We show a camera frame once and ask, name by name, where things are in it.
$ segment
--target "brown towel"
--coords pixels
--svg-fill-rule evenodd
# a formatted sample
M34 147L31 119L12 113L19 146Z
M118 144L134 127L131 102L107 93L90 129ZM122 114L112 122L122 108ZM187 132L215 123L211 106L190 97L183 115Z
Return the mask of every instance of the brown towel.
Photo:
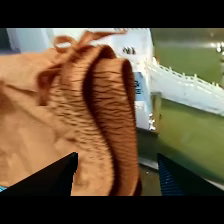
M42 54L0 57L0 185L10 186L75 151L72 195L135 193L131 65L109 46L88 45L111 34L86 32L79 42L57 37L55 48ZM63 42L71 47L59 48Z

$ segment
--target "knot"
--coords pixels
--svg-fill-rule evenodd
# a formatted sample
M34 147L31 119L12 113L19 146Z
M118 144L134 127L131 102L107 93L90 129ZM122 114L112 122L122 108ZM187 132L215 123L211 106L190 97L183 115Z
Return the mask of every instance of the knot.
M103 37L126 34L127 31L122 30L120 32L90 32L85 31L79 41L76 41L70 36L58 36L54 39L53 45L59 54L59 57L55 60L54 65L45 71L41 72L37 77L37 87L39 96L39 105L45 106L47 102L48 93L51 84L56 75L60 74L61 66L69 61L75 62L80 57L82 49L89 46L89 43L93 40L99 40ZM69 47L58 47L58 44L70 43Z

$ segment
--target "brown string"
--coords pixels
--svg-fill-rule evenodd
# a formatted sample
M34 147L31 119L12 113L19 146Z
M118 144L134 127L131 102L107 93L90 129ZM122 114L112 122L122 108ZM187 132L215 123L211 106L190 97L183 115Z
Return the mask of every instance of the brown string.
M58 36L54 39L54 48L61 55L56 59L53 66L47 70L41 72L37 77L37 86L39 93L39 105L45 106L48 100L48 93L51 87L51 84L56 75L60 74L61 65L71 60L75 60L80 57L81 49L88 46L89 43L93 40L99 40L103 37L115 35L115 34L125 34L127 31L120 32L90 32L86 31L80 40L77 42L74 38L69 36ZM58 44L61 43L70 43L69 47L58 47Z

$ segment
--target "black object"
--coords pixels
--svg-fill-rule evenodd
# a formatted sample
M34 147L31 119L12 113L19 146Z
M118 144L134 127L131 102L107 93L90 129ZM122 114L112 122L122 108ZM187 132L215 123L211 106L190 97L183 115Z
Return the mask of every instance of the black object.
M224 191L160 153L157 159L163 196L224 196Z
M78 154L71 153L16 183L0 196L70 196Z

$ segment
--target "gathered fabric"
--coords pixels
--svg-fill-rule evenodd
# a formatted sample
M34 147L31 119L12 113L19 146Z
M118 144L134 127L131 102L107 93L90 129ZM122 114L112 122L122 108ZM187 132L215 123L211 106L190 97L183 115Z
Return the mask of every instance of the gathered fabric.
M43 53L0 57L0 185L78 153L73 196L131 196L139 183L130 62L86 31ZM69 43L69 47L59 44Z

